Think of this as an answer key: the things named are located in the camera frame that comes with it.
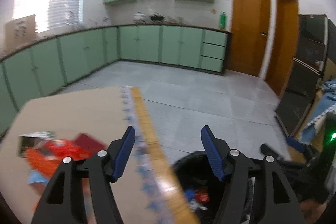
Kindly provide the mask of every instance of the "wooden door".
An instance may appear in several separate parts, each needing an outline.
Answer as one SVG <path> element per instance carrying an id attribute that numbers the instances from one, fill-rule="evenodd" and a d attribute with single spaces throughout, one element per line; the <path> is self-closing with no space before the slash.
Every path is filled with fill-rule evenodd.
<path id="1" fill-rule="evenodd" d="M 270 0 L 233 0 L 227 68 L 258 76 L 268 35 Z"/>
<path id="2" fill-rule="evenodd" d="M 297 0 L 277 0 L 277 20 L 265 81 L 280 96 L 290 73 L 299 31 Z"/>

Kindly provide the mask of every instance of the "black trash bag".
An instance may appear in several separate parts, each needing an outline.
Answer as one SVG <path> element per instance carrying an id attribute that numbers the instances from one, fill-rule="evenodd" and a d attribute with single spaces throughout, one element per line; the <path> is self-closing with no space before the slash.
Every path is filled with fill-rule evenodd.
<path id="1" fill-rule="evenodd" d="M 199 217 L 201 224 L 213 223 L 227 183 L 219 181 L 214 176 L 205 151 L 196 151 L 179 159 L 173 164 L 173 169 L 184 191 L 188 189 L 199 190 L 207 187 L 209 201 L 203 204 L 207 210 L 196 209 L 195 213 Z M 251 212 L 252 198 L 253 183 L 249 179 L 241 223 L 246 221 L 247 215 Z"/>

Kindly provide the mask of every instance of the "blue cloth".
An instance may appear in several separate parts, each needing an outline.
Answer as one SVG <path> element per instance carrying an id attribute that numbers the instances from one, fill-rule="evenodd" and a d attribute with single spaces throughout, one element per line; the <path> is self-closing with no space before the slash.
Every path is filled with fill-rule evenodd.
<path id="1" fill-rule="evenodd" d="M 30 172 L 30 175 L 28 178 L 28 184 L 43 183 L 43 185 L 47 185 L 48 182 L 49 182 L 49 179 L 43 176 L 39 171 L 33 170 Z"/>

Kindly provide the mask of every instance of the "cabinet drawer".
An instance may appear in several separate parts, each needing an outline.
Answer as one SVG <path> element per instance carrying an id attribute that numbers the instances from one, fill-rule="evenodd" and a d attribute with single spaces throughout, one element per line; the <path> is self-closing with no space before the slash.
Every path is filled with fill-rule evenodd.
<path id="1" fill-rule="evenodd" d="M 226 39 L 227 39 L 226 33 L 205 30 L 204 42 L 206 43 L 221 45 L 225 47 Z"/>
<path id="2" fill-rule="evenodd" d="M 225 47 L 205 43 L 203 44 L 203 46 L 204 56 L 224 59 Z"/>
<path id="3" fill-rule="evenodd" d="M 202 69 L 221 72 L 222 67 L 223 67 L 223 60 L 204 56 L 202 57 Z"/>

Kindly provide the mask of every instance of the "door frame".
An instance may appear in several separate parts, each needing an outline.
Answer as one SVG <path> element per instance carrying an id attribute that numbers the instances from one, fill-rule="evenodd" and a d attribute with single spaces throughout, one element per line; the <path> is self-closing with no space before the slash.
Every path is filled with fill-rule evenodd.
<path id="1" fill-rule="evenodd" d="M 297 6 L 298 6 L 298 9 L 299 9 L 299 0 L 293 0 L 293 1 L 296 1 L 297 3 Z M 269 74 L 273 74 L 273 71 L 271 71 L 271 67 L 270 67 L 270 63 L 271 63 L 271 60 L 273 58 L 273 51 L 274 51 L 274 46 L 275 46 L 275 43 L 277 42 L 277 37 L 279 37 L 280 35 L 282 35 L 282 33 L 280 34 L 280 30 L 279 28 L 279 24 L 280 24 L 280 20 L 283 20 L 282 18 L 279 17 L 279 12 L 278 12 L 278 9 L 279 9 L 279 2 L 280 0 L 277 0 L 277 3 L 276 3 L 276 19 L 275 19 L 275 25 L 274 25 L 274 37 L 273 37 L 273 45 L 272 45 L 272 52 L 270 54 L 270 58 L 269 58 L 269 62 L 268 62 L 268 67 L 267 67 L 267 72 L 265 74 L 265 82 L 267 83 L 266 79 L 268 77 Z M 297 40 L 298 40 L 298 33 L 299 33 L 299 16 L 297 17 L 297 37 L 296 37 L 296 44 L 295 44 L 295 47 L 294 47 L 294 55 L 292 56 L 292 58 L 295 56 L 295 52 L 296 52 L 296 47 L 297 47 Z M 289 80 L 289 77 L 290 77 L 290 74 L 291 74 L 291 71 L 292 71 L 292 67 L 293 67 L 293 61 L 291 60 L 291 64 L 289 66 L 289 70 L 287 72 L 287 76 L 286 76 L 286 79 L 285 79 L 285 82 L 283 83 L 283 86 L 281 88 L 281 91 L 279 93 L 279 99 L 282 98 L 284 92 L 285 92 L 285 89 L 286 89 L 286 86 L 287 86 L 287 83 L 288 83 L 288 80 Z"/>

